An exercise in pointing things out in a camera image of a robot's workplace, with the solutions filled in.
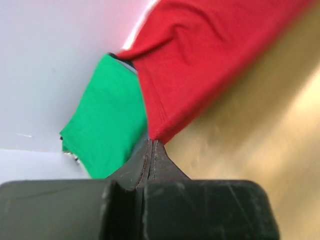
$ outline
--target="red fabric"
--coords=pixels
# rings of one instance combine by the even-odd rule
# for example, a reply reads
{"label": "red fabric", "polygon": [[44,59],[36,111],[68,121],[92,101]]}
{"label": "red fabric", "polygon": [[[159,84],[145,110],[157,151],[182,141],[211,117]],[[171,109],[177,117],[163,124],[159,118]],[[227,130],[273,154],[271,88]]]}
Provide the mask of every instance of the red fabric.
{"label": "red fabric", "polygon": [[311,1],[161,0],[118,54],[138,71],[150,138],[182,130]]}

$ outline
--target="white surface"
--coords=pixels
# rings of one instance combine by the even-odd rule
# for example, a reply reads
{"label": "white surface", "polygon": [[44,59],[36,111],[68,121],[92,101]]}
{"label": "white surface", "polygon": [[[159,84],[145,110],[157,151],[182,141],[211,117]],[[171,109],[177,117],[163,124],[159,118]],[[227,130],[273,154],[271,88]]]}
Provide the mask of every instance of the white surface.
{"label": "white surface", "polygon": [[0,149],[59,152],[98,60],[149,1],[1,0]]}
{"label": "white surface", "polygon": [[0,184],[16,180],[88,179],[75,160],[62,153],[0,149]]}
{"label": "white surface", "polygon": [[148,3],[148,5],[146,6],[146,8],[144,9],[144,11],[142,12],[142,14],[140,15],[138,21],[136,22],[136,24],[134,25],[133,30],[131,31],[129,37],[127,38],[127,40],[125,41],[124,45],[123,45],[123,49],[129,49],[132,45],[132,43],[134,42],[134,40],[136,39],[136,36],[140,30],[140,28],[144,25],[145,20],[148,16],[148,14],[150,13],[150,11],[154,8],[154,5],[156,3],[158,3],[160,0],[150,0],[150,2]]}

